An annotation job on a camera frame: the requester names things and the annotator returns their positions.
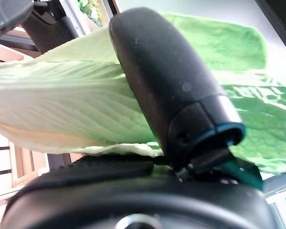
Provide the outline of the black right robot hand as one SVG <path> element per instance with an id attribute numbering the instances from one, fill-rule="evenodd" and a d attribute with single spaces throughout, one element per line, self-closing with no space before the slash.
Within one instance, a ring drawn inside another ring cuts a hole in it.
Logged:
<path id="1" fill-rule="evenodd" d="M 115 15 L 110 37 L 164 156 L 86 156 L 30 182 L 3 229 L 275 229 L 231 100 L 185 38 L 147 8 Z"/>

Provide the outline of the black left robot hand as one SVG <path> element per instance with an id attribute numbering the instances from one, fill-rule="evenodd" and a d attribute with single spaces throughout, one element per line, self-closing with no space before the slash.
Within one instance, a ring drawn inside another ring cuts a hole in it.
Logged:
<path id="1" fill-rule="evenodd" d="M 79 37 L 59 0 L 34 0 L 21 26 L 41 54 Z"/>

